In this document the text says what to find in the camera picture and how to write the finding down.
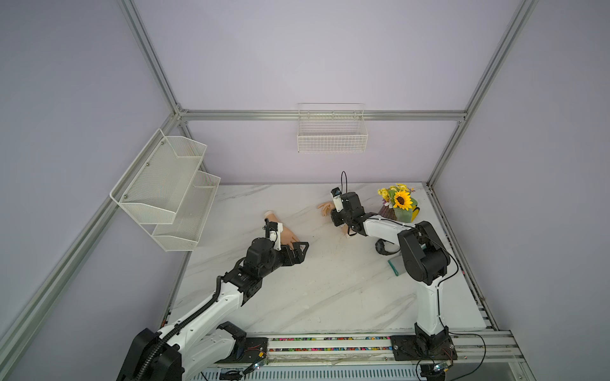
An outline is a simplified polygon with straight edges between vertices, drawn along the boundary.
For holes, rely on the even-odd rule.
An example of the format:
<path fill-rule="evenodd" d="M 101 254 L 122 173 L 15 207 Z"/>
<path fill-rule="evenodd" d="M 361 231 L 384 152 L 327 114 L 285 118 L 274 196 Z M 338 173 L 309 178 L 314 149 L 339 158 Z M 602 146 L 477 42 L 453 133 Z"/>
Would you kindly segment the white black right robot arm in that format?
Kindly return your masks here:
<path fill-rule="evenodd" d="M 415 342 L 419 352 L 427 355 L 441 349 L 451 339 L 449 328 L 443 324 L 443 282 L 451 255 L 441 243 L 430 222 L 405 225 L 378 214 L 367 213 L 354 192 L 342 193 L 333 189 L 335 208 L 330 212 L 336 226 L 366 237 L 374 237 L 400 247 L 406 273 L 418 283 L 416 292 L 418 317 L 415 323 Z"/>

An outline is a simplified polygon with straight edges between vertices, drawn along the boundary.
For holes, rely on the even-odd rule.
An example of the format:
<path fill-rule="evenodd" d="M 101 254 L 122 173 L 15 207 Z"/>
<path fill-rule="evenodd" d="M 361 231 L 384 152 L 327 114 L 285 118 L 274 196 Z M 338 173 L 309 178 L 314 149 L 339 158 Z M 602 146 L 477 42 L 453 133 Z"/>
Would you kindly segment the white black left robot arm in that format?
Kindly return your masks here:
<path fill-rule="evenodd" d="M 246 332 L 227 317 L 256 295 L 265 276 L 303 263 L 308 249 L 307 242 L 254 239 L 246 256 L 216 278 L 214 292 L 203 302 L 171 325 L 136 335 L 117 379 L 189 380 L 220 360 L 242 356 Z"/>

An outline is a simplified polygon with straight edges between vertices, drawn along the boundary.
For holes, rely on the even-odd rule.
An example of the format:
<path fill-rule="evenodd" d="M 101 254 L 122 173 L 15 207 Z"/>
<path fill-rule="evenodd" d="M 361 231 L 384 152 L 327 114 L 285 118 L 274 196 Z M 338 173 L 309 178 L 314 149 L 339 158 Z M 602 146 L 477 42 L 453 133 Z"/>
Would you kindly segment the mannequin hand with black watch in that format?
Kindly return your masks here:
<path fill-rule="evenodd" d="M 270 222 L 276 222 L 282 225 L 281 244 L 288 245 L 290 249 L 293 249 L 294 244 L 300 241 L 295 233 L 293 233 L 292 230 L 287 227 L 287 225 L 284 225 L 284 223 L 281 222 L 278 217 L 276 217 L 276 214 L 273 211 L 267 211 L 264 214 L 264 218 L 268 219 Z"/>

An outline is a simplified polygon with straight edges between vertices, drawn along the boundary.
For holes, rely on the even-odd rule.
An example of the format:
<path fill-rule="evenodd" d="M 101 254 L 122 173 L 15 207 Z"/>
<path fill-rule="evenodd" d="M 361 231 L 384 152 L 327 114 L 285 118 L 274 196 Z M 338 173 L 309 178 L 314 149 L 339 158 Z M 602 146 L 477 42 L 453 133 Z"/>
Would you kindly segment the black strap wrist watch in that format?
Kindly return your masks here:
<path fill-rule="evenodd" d="M 397 254 L 398 252 L 400 252 L 400 249 L 397 249 L 395 251 L 389 251 L 386 249 L 385 244 L 387 243 L 387 241 L 383 240 L 383 239 L 378 239 L 375 243 L 375 249 L 376 252 L 382 256 L 392 256 Z"/>

